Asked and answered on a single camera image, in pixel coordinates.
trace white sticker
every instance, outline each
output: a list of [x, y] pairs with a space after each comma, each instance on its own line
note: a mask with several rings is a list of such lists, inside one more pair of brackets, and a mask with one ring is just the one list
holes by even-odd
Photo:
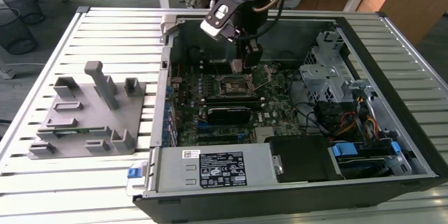
[[198, 154], [201, 154], [201, 150], [182, 150], [181, 158], [198, 158]]

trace small green circuit board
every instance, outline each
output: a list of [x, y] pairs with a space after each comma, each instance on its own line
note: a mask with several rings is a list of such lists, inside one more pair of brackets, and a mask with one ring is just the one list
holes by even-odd
[[[291, 78], [289, 70], [275, 70], [275, 65], [259, 64], [251, 74], [201, 74], [190, 68], [174, 81], [177, 146], [219, 144], [198, 142], [198, 137], [235, 136], [238, 143], [255, 143], [254, 129], [271, 127], [273, 135], [298, 135], [298, 119], [294, 114], [287, 85]], [[259, 111], [251, 111], [250, 119], [242, 125], [207, 125], [202, 98], [263, 97]]]

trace blue latch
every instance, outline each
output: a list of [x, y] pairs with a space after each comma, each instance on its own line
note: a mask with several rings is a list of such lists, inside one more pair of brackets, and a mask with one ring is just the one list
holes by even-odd
[[127, 178], [141, 178], [142, 170], [141, 168], [127, 169]]
[[335, 146], [333, 146], [330, 149], [333, 150], [334, 157], [338, 157], [341, 155], [341, 152], [338, 151], [338, 148]]
[[353, 143], [338, 143], [331, 148], [334, 156], [357, 155], [355, 146]]
[[391, 145], [394, 153], [401, 152], [401, 147], [395, 141], [391, 141], [390, 145]]

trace black trash can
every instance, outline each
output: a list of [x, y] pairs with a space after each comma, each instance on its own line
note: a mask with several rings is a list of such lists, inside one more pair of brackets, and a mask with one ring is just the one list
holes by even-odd
[[43, 20], [37, 0], [2, 0], [9, 8], [17, 9], [25, 24], [35, 24]]
[[21, 55], [37, 46], [17, 9], [0, 8], [0, 46], [11, 55]]

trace warning label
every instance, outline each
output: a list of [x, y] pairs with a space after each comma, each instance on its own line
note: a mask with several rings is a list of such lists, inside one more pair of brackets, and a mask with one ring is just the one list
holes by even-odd
[[199, 154], [202, 188], [246, 186], [242, 152]]

